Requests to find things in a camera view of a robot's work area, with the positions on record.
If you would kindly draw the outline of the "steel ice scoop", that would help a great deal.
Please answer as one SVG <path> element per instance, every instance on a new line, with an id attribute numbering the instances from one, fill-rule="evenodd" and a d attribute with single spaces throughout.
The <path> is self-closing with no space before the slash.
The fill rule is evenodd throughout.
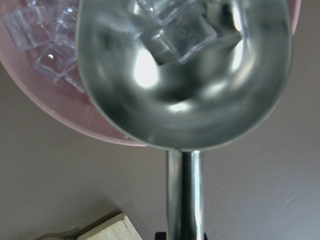
<path id="1" fill-rule="evenodd" d="M 204 150 L 253 130 L 292 59 L 286 0 L 82 0 L 76 56 L 98 111 L 166 151 L 169 240 L 202 240 Z"/>

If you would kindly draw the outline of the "pile of clear ice cubes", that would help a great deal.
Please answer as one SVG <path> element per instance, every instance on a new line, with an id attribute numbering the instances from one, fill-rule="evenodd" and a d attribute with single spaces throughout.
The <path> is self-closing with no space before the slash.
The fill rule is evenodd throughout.
<path id="1" fill-rule="evenodd" d="M 1 19 L 19 51 L 37 51 L 35 70 L 52 83 L 64 79 L 84 93 L 75 54 L 79 4 L 78 0 L 27 0 Z"/>

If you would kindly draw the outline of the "pink bowl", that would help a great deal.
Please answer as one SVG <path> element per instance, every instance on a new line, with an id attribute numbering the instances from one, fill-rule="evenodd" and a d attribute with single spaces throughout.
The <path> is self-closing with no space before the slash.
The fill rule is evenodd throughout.
<path id="1" fill-rule="evenodd" d="M 79 7 L 75 33 L 75 56 L 84 93 L 78 92 L 63 78 L 56 83 L 46 79 L 32 65 L 38 52 L 36 50 L 20 51 L 16 47 L 2 20 L 2 15 L 24 7 L 25 2 L 26 0 L 3 0 L 0 3 L 0 59 L 13 80 L 39 107 L 71 128 L 108 142 L 133 146 L 146 145 L 125 135 L 104 118 L 85 89 L 76 49 Z"/>

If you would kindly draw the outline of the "bamboo cutting board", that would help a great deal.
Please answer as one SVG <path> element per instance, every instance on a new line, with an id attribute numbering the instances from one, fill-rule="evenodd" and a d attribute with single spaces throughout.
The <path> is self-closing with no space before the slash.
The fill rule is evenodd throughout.
<path id="1" fill-rule="evenodd" d="M 120 213 L 80 236 L 47 235 L 38 240 L 142 240 L 142 237 L 125 213 Z"/>

